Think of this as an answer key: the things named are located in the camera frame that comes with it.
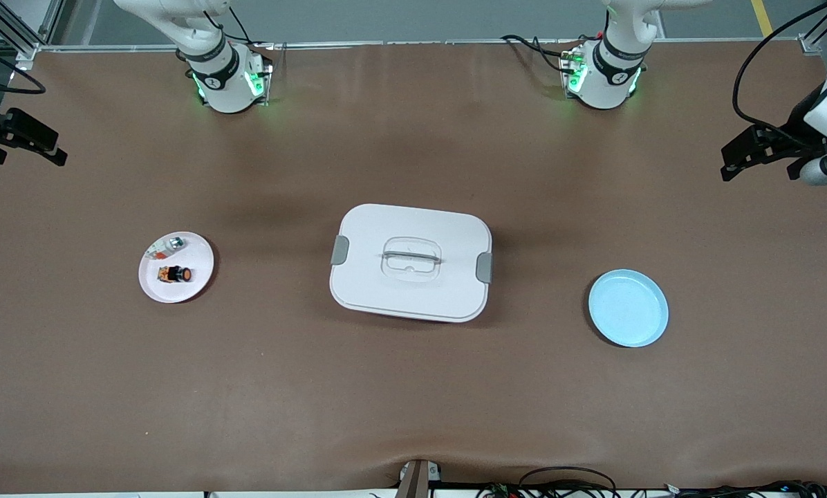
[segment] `brown tabletop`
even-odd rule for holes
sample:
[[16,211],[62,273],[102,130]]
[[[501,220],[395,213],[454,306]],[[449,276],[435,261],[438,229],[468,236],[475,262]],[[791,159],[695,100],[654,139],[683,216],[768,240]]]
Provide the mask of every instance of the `brown tabletop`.
[[[718,172],[751,47],[657,45],[613,111],[502,45],[293,51],[238,116],[196,103],[170,53],[41,54],[47,94],[7,105],[69,162],[0,167],[0,492],[388,486],[414,457],[445,480],[827,482],[827,188]],[[783,122],[824,71],[795,42],[765,52],[743,107]],[[335,303],[334,236],[368,202],[486,221],[483,314]],[[174,230],[220,266],[171,306],[136,268]],[[591,328],[613,268],[665,291],[653,346]]]

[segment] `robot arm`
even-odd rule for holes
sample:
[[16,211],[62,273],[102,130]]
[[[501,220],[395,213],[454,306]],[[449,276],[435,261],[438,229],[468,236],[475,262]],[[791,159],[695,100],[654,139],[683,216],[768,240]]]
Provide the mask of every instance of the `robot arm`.
[[207,16],[230,9],[228,0],[114,0],[173,41],[192,68],[202,101],[220,113],[238,113],[265,101],[271,64],[227,40]]
[[752,125],[725,145],[721,178],[729,182],[745,168],[796,158],[788,167],[789,179],[827,185],[827,79],[796,105],[779,129],[783,133]]
[[601,0],[607,28],[600,40],[584,42],[575,53],[582,60],[566,63],[568,94],[597,109],[612,109],[635,89],[644,55],[659,32],[659,10],[701,6],[711,0]]

